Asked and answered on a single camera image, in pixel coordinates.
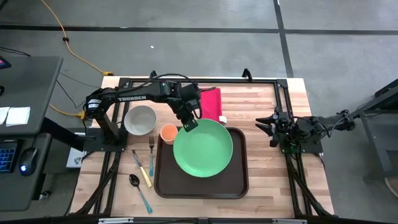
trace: concrete floor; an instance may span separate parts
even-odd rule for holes
[[[66,26],[278,28],[272,0],[47,0]],[[286,29],[397,30],[398,1],[279,0]],[[56,25],[38,0],[9,1],[0,24]],[[76,53],[117,75],[183,73],[238,77],[244,68],[256,77],[286,77],[279,34],[192,32],[68,32]],[[305,79],[314,115],[355,110],[398,76],[396,35],[286,35],[294,77]],[[0,46],[32,55],[61,55],[62,72],[100,85],[101,74],[75,59],[57,31],[0,30]],[[93,89],[60,75],[76,103]],[[79,112],[57,86],[51,103]],[[47,111],[65,127],[79,120]],[[381,181],[363,176],[379,169],[361,122],[350,132],[335,132],[323,142],[326,176],[335,213],[345,218],[398,223],[398,198]],[[21,213],[0,213],[0,219],[63,215],[72,197],[76,174],[55,177],[52,197]]]

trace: keyboard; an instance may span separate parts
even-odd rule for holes
[[[13,171],[20,145],[15,140],[0,142],[0,174]]]

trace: white bowl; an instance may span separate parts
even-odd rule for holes
[[[136,106],[124,117],[124,127],[133,135],[142,136],[150,133],[156,126],[156,113],[149,106]]]

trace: utensil handle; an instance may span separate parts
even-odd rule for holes
[[[150,179],[148,177],[148,174],[145,172],[143,167],[140,167],[142,175],[144,176],[145,182],[147,182],[148,187],[152,186],[152,183],[150,182]]]
[[[153,212],[152,208],[150,207],[150,205],[148,204],[147,200],[145,199],[144,195],[141,193],[141,190],[139,190],[139,194],[142,197],[142,200],[144,201],[145,207],[147,208],[147,211],[149,214],[151,214]]]
[[[150,153],[150,168],[149,168],[149,175],[152,177],[154,175],[154,157],[152,153]]]

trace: yellow cable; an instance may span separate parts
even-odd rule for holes
[[[58,24],[60,25],[62,32],[63,32],[63,37],[64,38],[68,38],[67,33],[65,32],[65,29],[63,28],[63,25],[61,24],[60,20],[58,19],[57,15],[54,13],[54,11],[50,8],[49,5],[47,5],[47,3],[45,3],[44,0],[42,0],[42,3],[45,5],[45,7],[47,7],[47,9],[49,9],[49,11],[54,15],[55,19],[57,20]],[[65,44],[68,47],[69,52],[75,56],[76,58],[80,59],[82,62],[85,62],[86,64],[88,64],[89,66],[93,67],[95,70],[101,72],[104,76],[108,76],[108,75],[113,75],[113,72],[106,72],[106,71],[102,71],[101,69],[99,69],[98,67],[96,67],[95,65],[93,65],[92,63],[89,63],[88,61],[86,61],[85,59],[81,58],[79,55],[75,54],[69,47],[68,41],[64,40]]]
[[[67,112],[64,112],[64,111],[62,111],[62,110],[60,110],[60,109],[57,109],[56,107],[54,107],[53,105],[49,105],[51,108],[53,108],[54,110],[56,110],[56,111],[58,111],[59,113],[61,113],[61,114],[64,114],[64,115],[67,115],[67,116],[77,116],[77,117],[79,117],[80,119],[84,119],[85,118],[85,112],[84,111],[82,111],[82,112],[79,112],[79,113],[76,113],[76,114],[73,114],[73,113],[67,113]]]
[[[61,114],[65,114],[65,115],[68,115],[68,116],[78,116],[79,114],[72,114],[72,113],[67,113],[67,112],[64,112],[64,111],[62,111],[62,110],[60,110],[60,109],[56,109],[56,107],[54,107],[53,105],[49,105],[51,108],[53,108],[54,110],[56,110],[56,111],[58,111],[59,113],[61,113]]]

